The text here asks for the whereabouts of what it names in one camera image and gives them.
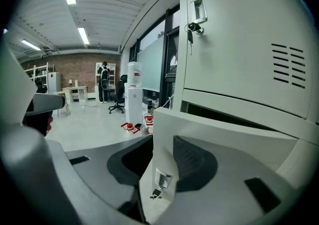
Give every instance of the brick wall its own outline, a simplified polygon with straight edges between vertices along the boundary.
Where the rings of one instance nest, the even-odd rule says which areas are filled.
[[[45,57],[44,59],[35,59],[28,62],[24,62],[21,66],[24,70],[27,70],[33,66],[46,65],[49,62],[50,65],[55,66],[55,71],[61,73],[61,87],[69,86],[69,79],[72,79],[73,86],[74,81],[79,81],[79,86],[87,86],[88,93],[94,92],[95,85],[95,66],[97,62],[107,61],[108,63],[116,64],[115,84],[120,79],[120,55],[107,55],[107,54],[94,54],[94,53],[81,53],[81,54],[68,54],[68,55],[53,55]]]

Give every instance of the cabinet handle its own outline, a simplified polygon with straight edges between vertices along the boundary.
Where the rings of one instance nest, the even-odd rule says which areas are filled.
[[[192,0],[190,2],[192,10],[192,22],[203,23],[207,21],[207,12],[204,0]]]

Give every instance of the white table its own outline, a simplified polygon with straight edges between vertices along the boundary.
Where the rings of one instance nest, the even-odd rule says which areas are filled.
[[[86,102],[88,100],[87,86],[81,87],[64,87],[63,90],[77,90],[79,95],[79,102]],[[70,96],[70,102],[73,101],[73,95]]]

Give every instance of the black office chair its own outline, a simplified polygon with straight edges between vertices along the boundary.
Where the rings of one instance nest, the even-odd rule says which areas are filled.
[[[128,82],[128,76],[127,75],[122,75],[121,79],[120,79],[120,81],[118,83],[117,94],[114,95],[114,96],[111,96],[111,100],[114,100],[116,102],[116,104],[109,107],[110,114],[115,109],[119,109],[119,110],[122,111],[122,113],[124,113],[122,108],[124,108],[125,106],[122,106],[120,104],[125,102],[125,100],[123,98],[123,95],[124,95],[124,92],[125,92],[124,83],[126,83],[126,82]]]

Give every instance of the chair backrest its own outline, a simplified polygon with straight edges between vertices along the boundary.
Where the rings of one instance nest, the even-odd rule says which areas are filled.
[[[121,80],[118,83],[117,98],[118,98],[118,101],[120,101],[120,102],[123,101],[123,95],[125,92],[124,83],[127,82],[127,78],[128,78],[128,76],[126,74],[122,75]]]

